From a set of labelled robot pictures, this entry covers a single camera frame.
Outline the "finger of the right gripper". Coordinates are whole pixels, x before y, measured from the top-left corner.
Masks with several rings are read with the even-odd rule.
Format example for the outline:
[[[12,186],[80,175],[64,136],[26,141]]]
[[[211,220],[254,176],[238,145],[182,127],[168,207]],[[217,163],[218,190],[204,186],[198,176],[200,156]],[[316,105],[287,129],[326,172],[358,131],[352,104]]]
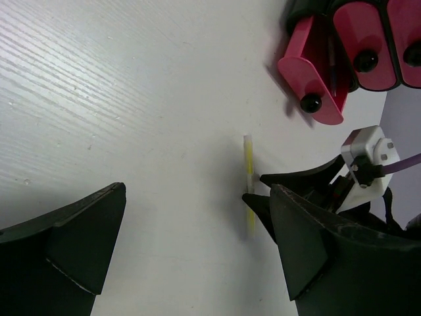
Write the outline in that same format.
[[[276,240],[272,217],[270,213],[270,197],[257,194],[244,193],[242,200],[248,207],[251,208],[253,213],[259,218],[263,227],[265,227],[269,236]]]

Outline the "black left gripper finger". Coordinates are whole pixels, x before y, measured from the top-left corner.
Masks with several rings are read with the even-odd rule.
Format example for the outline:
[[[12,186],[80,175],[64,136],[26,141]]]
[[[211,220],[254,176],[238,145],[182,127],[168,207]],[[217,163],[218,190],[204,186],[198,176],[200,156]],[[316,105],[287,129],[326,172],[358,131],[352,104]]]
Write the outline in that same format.
[[[115,182],[1,230],[2,315],[90,315],[102,293],[126,207]]]

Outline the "yellow thin pen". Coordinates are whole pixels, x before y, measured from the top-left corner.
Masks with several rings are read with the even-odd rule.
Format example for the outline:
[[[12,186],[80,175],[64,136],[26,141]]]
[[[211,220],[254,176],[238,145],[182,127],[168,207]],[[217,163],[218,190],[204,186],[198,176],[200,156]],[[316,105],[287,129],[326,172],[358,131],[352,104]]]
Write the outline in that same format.
[[[246,192],[248,194],[255,193],[254,186],[254,164],[253,164],[253,140],[251,135],[243,137],[244,161],[246,172]],[[246,220],[247,220],[247,233],[249,237],[255,235],[255,214],[252,209],[246,206]]]

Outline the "pink drawer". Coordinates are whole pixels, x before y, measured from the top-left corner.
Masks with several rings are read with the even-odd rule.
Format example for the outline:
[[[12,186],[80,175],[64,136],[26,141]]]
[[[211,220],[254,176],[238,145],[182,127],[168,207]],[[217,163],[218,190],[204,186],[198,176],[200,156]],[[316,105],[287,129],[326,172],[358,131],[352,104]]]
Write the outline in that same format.
[[[336,97],[330,91],[329,36],[333,36],[335,45]],[[277,67],[299,99],[303,112],[322,124],[343,122],[343,108],[353,76],[341,44],[325,18],[311,16],[298,21]]]
[[[403,83],[420,88],[420,1],[388,1],[387,15]]]
[[[360,87],[383,92],[397,83],[380,5],[375,1],[334,1],[332,22]]]

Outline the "pink top drawer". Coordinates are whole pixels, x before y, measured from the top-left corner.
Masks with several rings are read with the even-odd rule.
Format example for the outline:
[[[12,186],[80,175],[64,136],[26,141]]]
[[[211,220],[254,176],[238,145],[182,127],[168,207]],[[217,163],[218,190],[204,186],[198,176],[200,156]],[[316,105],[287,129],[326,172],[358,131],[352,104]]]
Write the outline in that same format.
[[[420,1],[388,1],[387,15],[403,83],[420,88]]]

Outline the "pink bottom drawer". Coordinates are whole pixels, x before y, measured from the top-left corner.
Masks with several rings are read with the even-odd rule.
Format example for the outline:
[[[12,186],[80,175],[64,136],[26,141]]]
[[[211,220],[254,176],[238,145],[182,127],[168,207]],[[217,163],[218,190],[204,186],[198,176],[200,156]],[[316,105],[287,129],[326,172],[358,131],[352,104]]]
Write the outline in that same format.
[[[333,36],[335,45],[336,97],[330,91],[329,36]],[[311,16],[298,21],[277,67],[299,99],[303,112],[322,124],[343,122],[343,108],[353,76],[341,44],[325,18]]]

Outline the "blue thin pen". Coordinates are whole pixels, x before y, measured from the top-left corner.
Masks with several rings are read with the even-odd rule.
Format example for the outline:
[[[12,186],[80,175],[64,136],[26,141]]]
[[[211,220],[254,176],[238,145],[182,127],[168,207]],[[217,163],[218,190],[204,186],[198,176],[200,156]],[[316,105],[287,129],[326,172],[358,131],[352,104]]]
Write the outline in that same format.
[[[328,37],[328,59],[330,66],[330,91],[333,97],[337,96],[337,75],[336,75],[336,58],[335,45],[333,36]]]

